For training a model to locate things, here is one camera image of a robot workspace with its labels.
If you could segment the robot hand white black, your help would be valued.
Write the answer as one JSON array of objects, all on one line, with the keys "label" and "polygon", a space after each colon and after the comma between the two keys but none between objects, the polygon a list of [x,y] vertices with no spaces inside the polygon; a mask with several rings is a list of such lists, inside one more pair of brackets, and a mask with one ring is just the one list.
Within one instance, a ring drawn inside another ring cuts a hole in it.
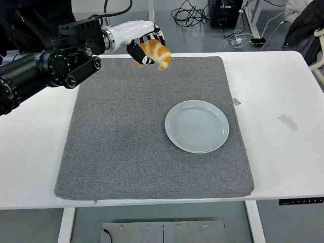
[{"label": "robot hand white black", "polygon": [[139,44],[135,43],[135,39],[157,37],[157,40],[165,45],[162,30],[151,21],[129,21],[110,28],[110,32],[115,39],[116,48],[118,49],[120,45],[126,45],[128,54],[139,64],[153,64],[154,61],[145,54]]}]

